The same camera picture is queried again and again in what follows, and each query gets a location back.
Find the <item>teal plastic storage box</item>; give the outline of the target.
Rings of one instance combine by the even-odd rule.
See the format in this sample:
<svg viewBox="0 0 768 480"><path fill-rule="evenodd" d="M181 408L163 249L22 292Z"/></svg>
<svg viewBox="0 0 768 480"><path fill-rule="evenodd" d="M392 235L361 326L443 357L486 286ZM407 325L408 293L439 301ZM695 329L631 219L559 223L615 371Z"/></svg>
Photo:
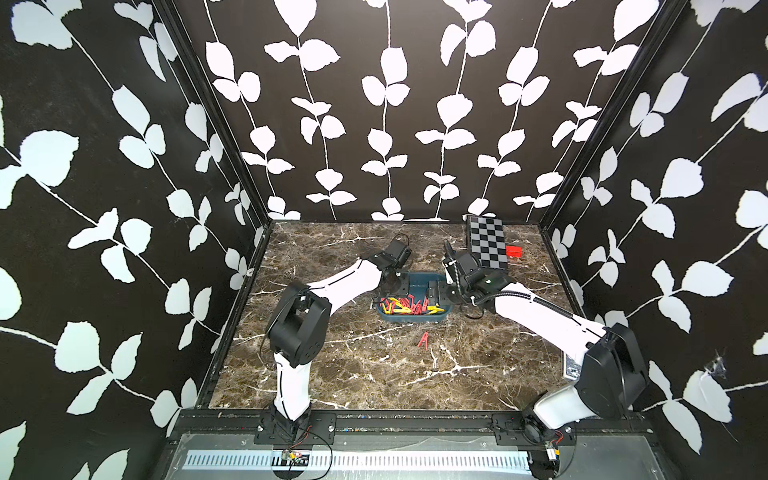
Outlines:
<svg viewBox="0 0 768 480"><path fill-rule="evenodd" d="M384 293L374 299L374 306L379 316L395 323L441 322L452 310L448 300L446 275L435 272L402 272L391 278L389 285L383 287ZM385 299L400 299L408 302L410 315L387 315L382 311ZM428 305L439 305L446 312L440 315L427 315Z"/></svg>

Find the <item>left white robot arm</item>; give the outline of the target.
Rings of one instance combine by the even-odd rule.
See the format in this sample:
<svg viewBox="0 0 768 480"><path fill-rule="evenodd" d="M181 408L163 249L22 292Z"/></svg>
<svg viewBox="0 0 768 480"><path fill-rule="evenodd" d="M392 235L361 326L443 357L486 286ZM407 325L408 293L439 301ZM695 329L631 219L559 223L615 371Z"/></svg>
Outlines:
<svg viewBox="0 0 768 480"><path fill-rule="evenodd" d="M325 343L332 314L397 276L410 256L408 243L393 238L385 249L358 258L330 277L286 286L267 323L265 339L277 373L277 391L269 412L289 442L296 442L309 429L311 363Z"/></svg>

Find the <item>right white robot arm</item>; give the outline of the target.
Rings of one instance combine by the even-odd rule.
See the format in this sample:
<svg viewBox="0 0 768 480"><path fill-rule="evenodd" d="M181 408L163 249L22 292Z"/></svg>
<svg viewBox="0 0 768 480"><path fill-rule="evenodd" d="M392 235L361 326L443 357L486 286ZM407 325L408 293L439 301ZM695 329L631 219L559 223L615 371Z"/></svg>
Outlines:
<svg viewBox="0 0 768 480"><path fill-rule="evenodd" d="M442 264L458 303L512 320L559 348L580 366L578 379L539 396L523 411L522 427L540 439L598 417L618 420L649 384L634 332L587 320L538 296L506 273L483 268L468 250L444 242Z"/></svg>

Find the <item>yellow clothespin in box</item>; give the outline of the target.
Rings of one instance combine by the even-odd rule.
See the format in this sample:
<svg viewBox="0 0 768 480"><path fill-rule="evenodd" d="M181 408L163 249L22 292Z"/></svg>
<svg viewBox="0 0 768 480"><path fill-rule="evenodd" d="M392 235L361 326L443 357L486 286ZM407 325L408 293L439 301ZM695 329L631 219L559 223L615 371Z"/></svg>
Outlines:
<svg viewBox="0 0 768 480"><path fill-rule="evenodd" d="M412 309L408 302L400 299L385 299L382 303L382 311L387 315L410 315Z"/></svg>

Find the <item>yellow clothespin right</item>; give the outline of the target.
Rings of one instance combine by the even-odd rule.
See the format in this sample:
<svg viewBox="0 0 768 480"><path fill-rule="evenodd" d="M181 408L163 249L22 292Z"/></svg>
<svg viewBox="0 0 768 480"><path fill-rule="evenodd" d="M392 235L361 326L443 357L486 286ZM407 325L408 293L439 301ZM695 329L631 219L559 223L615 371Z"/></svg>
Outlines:
<svg viewBox="0 0 768 480"><path fill-rule="evenodd" d="M444 314L446 310L439 305L428 305L427 306L427 315L440 315Z"/></svg>

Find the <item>black white checkerboard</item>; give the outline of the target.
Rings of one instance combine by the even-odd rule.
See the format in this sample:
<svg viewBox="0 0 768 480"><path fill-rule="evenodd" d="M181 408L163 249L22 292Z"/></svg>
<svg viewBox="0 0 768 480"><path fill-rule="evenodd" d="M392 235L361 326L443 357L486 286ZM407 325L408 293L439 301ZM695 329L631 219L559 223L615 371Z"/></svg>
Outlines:
<svg viewBox="0 0 768 480"><path fill-rule="evenodd" d="M482 269L508 272L504 224L498 218L469 215L467 249Z"/></svg>

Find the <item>small red block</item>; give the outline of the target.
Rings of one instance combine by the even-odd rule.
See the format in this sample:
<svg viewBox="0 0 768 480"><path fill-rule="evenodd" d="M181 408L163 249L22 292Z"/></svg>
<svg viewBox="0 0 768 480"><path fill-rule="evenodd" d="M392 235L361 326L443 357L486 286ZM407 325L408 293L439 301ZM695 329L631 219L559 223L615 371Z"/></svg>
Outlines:
<svg viewBox="0 0 768 480"><path fill-rule="evenodd" d="M506 246L505 251L508 258L520 258L523 253L523 249L517 246Z"/></svg>

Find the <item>small circuit board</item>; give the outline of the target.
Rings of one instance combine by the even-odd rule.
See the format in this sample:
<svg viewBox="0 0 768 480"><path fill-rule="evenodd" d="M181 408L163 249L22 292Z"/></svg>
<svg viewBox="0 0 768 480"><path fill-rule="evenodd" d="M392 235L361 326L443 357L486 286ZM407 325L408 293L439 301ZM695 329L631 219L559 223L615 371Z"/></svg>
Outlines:
<svg viewBox="0 0 768 480"><path fill-rule="evenodd" d="M283 450L276 452L273 458L272 468L286 471L307 468L310 457L311 454L304 451Z"/></svg>

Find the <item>white perforated rail strip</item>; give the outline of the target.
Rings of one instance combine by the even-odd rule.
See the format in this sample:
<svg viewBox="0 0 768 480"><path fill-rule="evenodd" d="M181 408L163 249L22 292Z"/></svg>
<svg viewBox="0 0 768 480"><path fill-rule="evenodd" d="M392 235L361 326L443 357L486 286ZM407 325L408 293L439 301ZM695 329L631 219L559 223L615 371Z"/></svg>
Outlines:
<svg viewBox="0 0 768 480"><path fill-rule="evenodd" d="M190 450L181 462L183 471L427 471L489 472L529 475L528 455L519 451L328 451L311 454L307 468L290 471L272 468L277 450Z"/></svg>

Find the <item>black front mounting rail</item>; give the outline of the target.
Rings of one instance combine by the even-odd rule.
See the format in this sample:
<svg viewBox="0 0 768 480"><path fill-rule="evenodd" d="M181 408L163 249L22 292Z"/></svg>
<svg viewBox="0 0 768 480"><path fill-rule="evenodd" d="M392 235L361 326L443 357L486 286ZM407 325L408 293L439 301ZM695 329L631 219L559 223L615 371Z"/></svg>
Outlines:
<svg viewBox="0 0 768 480"><path fill-rule="evenodd" d="M541 449L573 446L585 436L653 435L650 423L638 414L620 420L583 419L546 433L535 433L517 411L314 410L295 427L267 409L190 409L181 412L170 439L185 434L243 435L255 444L301 446L327 441L336 447L343 435L489 435L498 446Z"/></svg>

